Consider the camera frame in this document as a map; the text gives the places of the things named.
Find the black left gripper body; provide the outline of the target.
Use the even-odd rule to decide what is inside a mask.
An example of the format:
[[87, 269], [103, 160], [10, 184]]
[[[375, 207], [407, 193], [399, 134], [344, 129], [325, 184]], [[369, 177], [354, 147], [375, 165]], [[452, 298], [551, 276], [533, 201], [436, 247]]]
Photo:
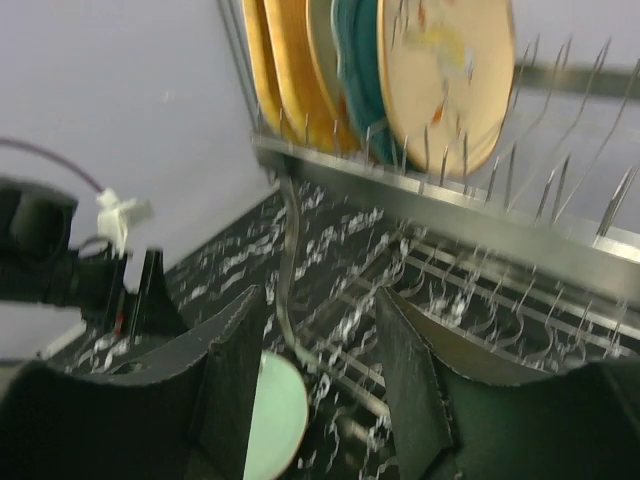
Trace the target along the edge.
[[126, 257], [81, 258], [74, 268], [74, 306], [83, 319], [103, 333], [134, 339], [151, 335], [175, 338], [188, 327], [169, 297], [164, 256], [160, 249], [146, 252], [136, 291], [124, 284]]

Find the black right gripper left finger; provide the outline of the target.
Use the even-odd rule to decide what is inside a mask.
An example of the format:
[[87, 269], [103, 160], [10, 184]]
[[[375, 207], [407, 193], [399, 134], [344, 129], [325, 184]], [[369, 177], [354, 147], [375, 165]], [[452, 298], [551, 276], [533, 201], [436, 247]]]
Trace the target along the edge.
[[253, 285], [131, 372], [1, 366], [5, 479], [239, 479], [265, 325]]

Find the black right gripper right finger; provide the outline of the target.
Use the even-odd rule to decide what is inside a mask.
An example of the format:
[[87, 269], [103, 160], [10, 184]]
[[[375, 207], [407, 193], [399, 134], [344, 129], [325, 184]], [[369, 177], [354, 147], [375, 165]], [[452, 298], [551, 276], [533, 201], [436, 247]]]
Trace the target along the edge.
[[376, 328], [404, 479], [635, 479], [639, 363], [549, 374], [376, 293]]

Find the pale green bottom plate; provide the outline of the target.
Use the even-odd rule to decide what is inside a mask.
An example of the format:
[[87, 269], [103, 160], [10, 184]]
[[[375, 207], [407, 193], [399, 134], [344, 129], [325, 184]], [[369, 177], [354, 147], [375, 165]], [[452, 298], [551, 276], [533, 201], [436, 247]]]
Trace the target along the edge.
[[298, 368], [282, 355], [263, 351], [244, 477], [279, 478], [295, 458], [308, 420], [307, 388]]

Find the woven bamboo tray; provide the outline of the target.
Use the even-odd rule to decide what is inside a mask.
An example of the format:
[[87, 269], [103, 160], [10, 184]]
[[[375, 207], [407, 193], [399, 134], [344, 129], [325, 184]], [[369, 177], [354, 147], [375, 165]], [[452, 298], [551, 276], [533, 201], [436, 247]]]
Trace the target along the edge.
[[307, 3], [264, 2], [282, 108], [300, 142], [331, 152], [359, 146], [348, 126], [332, 113], [316, 75], [311, 52]]
[[261, 117], [275, 134], [297, 143], [283, 109], [264, 2], [243, 0], [242, 9]]

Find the cream yellow bird plate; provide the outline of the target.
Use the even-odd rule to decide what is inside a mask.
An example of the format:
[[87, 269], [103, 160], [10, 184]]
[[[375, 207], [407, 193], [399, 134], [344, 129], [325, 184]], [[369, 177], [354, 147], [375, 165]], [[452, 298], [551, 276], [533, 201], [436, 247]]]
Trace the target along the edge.
[[381, 1], [379, 79], [408, 162], [461, 178], [492, 155], [510, 103], [515, 27], [509, 1]]

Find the teal scalloped plate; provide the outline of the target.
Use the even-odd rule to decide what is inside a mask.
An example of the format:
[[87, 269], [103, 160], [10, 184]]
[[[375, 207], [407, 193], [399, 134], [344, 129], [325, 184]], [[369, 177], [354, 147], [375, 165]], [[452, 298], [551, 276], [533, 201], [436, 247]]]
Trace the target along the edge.
[[369, 154], [393, 165], [398, 147], [387, 122], [379, 79], [377, 3], [334, 1], [331, 27], [350, 125]]

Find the cream bird painted plate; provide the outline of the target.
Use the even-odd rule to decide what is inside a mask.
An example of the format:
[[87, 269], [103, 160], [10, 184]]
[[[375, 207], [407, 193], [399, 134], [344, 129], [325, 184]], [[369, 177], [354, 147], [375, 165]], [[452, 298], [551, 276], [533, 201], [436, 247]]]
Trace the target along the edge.
[[306, 26], [311, 59], [322, 97], [334, 119], [347, 123], [342, 85], [338, 78], [338, 55], [331, 24], [332, 2], [306, 1]]

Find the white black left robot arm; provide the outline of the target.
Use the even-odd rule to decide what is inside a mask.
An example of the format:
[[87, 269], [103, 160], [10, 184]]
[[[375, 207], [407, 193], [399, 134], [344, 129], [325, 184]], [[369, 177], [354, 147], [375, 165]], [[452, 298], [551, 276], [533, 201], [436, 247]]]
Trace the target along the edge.
[[69, 245], [77, 201], [43, 184], [1, 180], [1, 298], [75, 308], [101, 333], [175, 338], [187, 331], [169, 298], [163, 253], [147, 250], [139, 288], [124, 284], [128, 257], [83, 257]]

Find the stainless steel dish rack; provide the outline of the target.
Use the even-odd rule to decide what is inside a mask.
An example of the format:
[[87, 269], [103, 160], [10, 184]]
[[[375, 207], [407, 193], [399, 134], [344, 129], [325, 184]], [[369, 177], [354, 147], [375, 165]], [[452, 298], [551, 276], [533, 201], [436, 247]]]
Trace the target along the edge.
[[285, 345], [305, 364], [325, 369], [307, 347], [313, 333], [292, 322], [290, 301], [301, 243], [301, 181], [364, 205], [378, 205], [399, 221], [398, 233], [420, 235], [409, 242], [407, 262], [424, 275], [452, 283], [489, 306], [510, 309], [515, 334], [489, 339], [497, 324], [488, 317], [462, 337], [517, 364], [540, 368], [547, 361], [573, 367], [579, 358], [637, 357], [639, 354], [639, 237], [614, 227], [639, 172], [621, 177], [599, 222], [548, 226], [498, 208], [494, 186], [471, 190], [466, 183], [440, 181], [296, 147], [270, 133], [251, 77], [248, 39], [240, 5], [219, 5], [227, 37], [252, 115], [251, 141], [259, 164], [279, 182], [286, 207], [283, 254], [275, 293], [276, 318]]

